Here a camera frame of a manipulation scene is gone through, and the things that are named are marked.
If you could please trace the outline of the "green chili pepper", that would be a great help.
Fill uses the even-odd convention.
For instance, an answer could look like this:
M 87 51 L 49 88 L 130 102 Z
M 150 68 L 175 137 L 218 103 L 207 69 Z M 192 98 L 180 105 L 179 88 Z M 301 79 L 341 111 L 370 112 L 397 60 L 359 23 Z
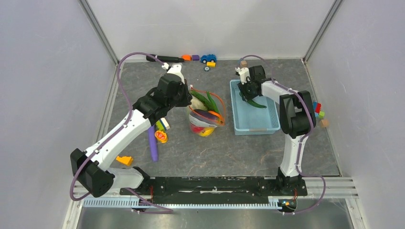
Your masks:
M 247 102 L 249 105 L 251 105 L 251 106 L 253 106 L 253 107 L 255 107 L 255 108 L 260 108 L 260 109 L 265 109 L 265 108 L 267 108 L 267 106 L 258 104 L 258 103 L 255 102 L 254 100 L 247 100 L 246 102 Z
M 212 98 L 211 93 L 209 91 L 207 91 L 206 95 L 207 95 L 207 98 L 208 98 L 208 100 L 209 100 L 209 102 L 211 104 L 210 111 L 214 111 L 215 113 L 219 114 L 218 106 L 217 106 L 215 100 Z

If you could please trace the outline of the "green white cabbage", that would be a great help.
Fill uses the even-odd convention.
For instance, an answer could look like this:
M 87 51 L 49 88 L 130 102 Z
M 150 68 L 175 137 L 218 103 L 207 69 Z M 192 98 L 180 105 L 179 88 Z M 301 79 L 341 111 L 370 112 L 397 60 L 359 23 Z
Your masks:
M 201 102 L 195 96 L 192 96 L 190 108 L 193 110 L 196 110 L 196 109 L 200 109 L 200 110 L 204 110 L 204 111 L 208 110 L 207 107 L 204 105 L 204 103 Z

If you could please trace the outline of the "light blue plastic basket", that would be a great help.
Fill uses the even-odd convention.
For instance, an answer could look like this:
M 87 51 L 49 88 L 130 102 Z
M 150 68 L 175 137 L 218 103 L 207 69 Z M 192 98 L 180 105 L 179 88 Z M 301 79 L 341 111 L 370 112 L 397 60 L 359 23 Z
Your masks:
M 239 80 L 230 81 L 231 105 L 236 135 L 271 135 L 280 129 L 276 103 L 266 97 L 256 97 L 254 102 L 266 106 L 257 108 L 242 100 Z

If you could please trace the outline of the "purple eggplant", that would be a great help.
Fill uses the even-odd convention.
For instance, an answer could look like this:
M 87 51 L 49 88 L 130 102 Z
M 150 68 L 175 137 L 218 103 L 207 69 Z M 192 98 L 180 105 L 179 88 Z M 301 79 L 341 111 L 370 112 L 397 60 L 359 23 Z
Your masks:
M 190 115 L 206 123 L 220 124 L 216 121 L 215 117 L 212 114 L 208 113 L 208 111 L 196 109 L 192 110 L 190 112 Z

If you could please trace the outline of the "clear zip top bag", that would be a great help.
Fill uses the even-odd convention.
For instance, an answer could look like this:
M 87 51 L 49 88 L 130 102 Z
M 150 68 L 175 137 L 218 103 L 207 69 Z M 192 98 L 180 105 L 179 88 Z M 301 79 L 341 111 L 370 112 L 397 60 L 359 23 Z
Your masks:
M 210 136 L 216 128 L 226 124 L 226 109 L 221 97 L 210 91 L 189 88 L 191 104 L 186 107 L 189 126 L 193 133 Z

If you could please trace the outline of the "yellow bell pepper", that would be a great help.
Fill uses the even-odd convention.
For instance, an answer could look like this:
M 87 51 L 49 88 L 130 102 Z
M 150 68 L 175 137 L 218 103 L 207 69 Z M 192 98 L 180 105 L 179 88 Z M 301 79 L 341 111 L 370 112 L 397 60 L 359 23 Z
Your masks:
M 214 127 L 206 127 L 201 132 L 199 132 L 198 135 L 202 137 L 207 137 L 211 135 L 214 132 L 214 130 L 215 130 Z

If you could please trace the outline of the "green cucumber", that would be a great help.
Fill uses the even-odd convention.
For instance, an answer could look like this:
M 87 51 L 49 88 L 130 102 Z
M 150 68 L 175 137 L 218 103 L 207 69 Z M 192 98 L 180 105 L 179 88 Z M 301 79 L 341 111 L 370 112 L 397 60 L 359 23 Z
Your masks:
M 189 92 L 192 96 L 196 97 L 199 101 L 201 101 L 208 110 L 211 110 L 213 108 L 212 103 L 202 94 L 200 94 L 196 90 L 190 90 Z

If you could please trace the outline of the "orange fruit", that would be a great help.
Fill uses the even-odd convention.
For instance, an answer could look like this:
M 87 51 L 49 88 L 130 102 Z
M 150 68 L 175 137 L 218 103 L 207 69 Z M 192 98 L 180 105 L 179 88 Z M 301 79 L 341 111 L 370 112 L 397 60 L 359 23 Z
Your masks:
M 219 113 L 214 111 L 208 111 L 208 113 L 212 114 L 218 123 L 224 123 L 224 118 Z

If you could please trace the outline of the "red apple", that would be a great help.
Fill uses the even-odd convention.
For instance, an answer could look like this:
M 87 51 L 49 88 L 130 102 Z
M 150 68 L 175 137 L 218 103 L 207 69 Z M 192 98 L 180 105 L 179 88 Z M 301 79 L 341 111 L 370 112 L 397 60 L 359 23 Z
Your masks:
M 194 133 L 200 133 L 200 132 L 203 132 L 203 131 L 205 130 L 205 127 L 195 126 L 195 125 L 193 125 L 193 124 L 191 124 L 190 127 L 191 127 L 191 130 L 192 130 Z

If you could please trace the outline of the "teal and tan blocks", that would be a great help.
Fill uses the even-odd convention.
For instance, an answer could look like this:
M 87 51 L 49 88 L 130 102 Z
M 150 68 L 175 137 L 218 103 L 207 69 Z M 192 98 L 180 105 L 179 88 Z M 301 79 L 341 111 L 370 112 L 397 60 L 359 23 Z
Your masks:
M 239 63 L 239 68 L 247 68 L 248 67 L 248 63 L 246 60 L 241 60 Z

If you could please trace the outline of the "green blue white block stack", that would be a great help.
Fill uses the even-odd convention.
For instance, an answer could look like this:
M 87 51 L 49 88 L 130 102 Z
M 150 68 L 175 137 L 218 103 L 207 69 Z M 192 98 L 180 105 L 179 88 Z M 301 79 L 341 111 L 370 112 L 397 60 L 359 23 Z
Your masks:
M 155 126 L 156 126 L 156 130 L 160 130 L 160 131 L 163 131 L 163 132 L 170 129 L 170 125 L 169 125 L 168 121 L 165 118 L 159 119 L 155 123 Z

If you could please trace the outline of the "black microphone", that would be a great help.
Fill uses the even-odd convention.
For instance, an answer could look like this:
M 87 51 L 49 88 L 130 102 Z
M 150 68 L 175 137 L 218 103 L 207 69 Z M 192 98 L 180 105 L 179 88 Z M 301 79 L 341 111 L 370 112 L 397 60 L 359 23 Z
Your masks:
M 185 60 L 180 57 L 161 56 L 156 54 L 150 54 L 150 56 L 146 56 L 146 60 L 149 62 L 155 62 L 156 61 L 155 59 L 158 59 L 162 62 L 170 62 L 170 63 L 185 62 Z

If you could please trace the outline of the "orange toy piece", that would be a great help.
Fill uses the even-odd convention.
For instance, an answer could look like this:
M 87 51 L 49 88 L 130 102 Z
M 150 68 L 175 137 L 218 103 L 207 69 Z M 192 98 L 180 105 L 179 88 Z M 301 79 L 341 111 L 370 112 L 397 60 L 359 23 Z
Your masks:
M 181 58 L 185 61 L 192 61 L 192 57 L 190 55 L 182 55 Z

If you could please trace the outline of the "yellow red toy disc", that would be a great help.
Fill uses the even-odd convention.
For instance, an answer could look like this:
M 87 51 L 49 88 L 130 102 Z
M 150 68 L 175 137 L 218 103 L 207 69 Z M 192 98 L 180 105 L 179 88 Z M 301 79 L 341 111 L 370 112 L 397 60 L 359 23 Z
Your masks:
M 161 143 L 166 143 L 168 141 L 168 136 L 164 131 L 157 130 L 154 135 L 156 139 Z

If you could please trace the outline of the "tan wooden cube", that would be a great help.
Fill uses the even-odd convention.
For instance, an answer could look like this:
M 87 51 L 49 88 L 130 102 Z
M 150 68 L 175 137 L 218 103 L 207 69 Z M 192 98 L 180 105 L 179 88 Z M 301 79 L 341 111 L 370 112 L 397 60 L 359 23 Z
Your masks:
M 321 119 L 320 120 L 320 126 L 322 127 L 322 128 L 326 128 L 326 127 L 328 127 L 330 125 L 330 122 L 328 121 L 328 119 Z

